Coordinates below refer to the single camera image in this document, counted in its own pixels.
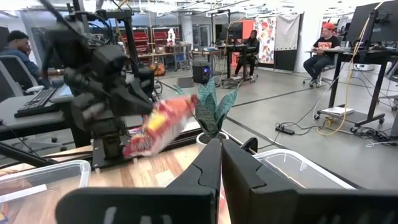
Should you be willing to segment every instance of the colorful poster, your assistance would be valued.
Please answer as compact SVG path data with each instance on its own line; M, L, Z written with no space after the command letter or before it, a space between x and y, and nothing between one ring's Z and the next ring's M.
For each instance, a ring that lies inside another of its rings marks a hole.
M276 17L257 18L254 25L260 41L259 63L274 63Z

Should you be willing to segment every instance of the curtain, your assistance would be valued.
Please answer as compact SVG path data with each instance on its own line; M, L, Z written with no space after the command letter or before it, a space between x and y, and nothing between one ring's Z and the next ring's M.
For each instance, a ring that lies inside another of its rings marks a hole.
M275 50L297 50L300 15L278 16Z
M260 41L259 63L274 63L276 17L257 18L254 24Z

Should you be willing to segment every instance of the red chip bag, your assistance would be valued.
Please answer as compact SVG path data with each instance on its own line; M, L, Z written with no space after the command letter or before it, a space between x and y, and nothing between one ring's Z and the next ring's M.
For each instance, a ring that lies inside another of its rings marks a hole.
M196 95L158 101L152 113L143 117L141 133L133 135L123 150L124 156L150 156L159 153L185 128L196 102Z

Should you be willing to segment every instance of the clear plastic bin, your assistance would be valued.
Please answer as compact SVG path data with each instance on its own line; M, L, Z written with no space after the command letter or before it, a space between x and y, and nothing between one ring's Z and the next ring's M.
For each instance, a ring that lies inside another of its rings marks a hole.
M292 179L299 186L308 189L354 189L322 167L297 152L274 149L253 156L264 165L271 165L280 173Z
M89 162L70 161L0 177L0 223L56 223L57 202L87 187L90 173Z

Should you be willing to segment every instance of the person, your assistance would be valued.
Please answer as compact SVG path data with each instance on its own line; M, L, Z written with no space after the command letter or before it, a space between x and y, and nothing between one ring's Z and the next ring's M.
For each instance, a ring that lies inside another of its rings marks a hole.
M0 55L19 57L39 85L42 85L47 89L51 86L49 77L62 75L61 70L49 70L48 76L43 76L43 73L38 66L29 59L31 49L29 45L29 37L25 33L19 30L14 30L7 36L7 41L9 45L0 52Z
M335 54L324 52L324 49L340 48L340 41L333 35L335 27L332 23L326 23L322 28L322 36L312 46L311 51L315 54L303 64L304 69L312 77L310 86L321 86L320 74L323 68L333 64Z
M246 54L246 64L247 63L250 64L249 77L254 81L253 79L254 66L256 65L256 57L260 49L260 42L259 40L257 40L257 30L252 30L250 33L250 38L244 40L243 44L247 44L249 47L256 48L255 52ZM243 57L244 55L242 54L239 56L238 65L236 66L235 70L235 76L238 76L239 70L243 65Z

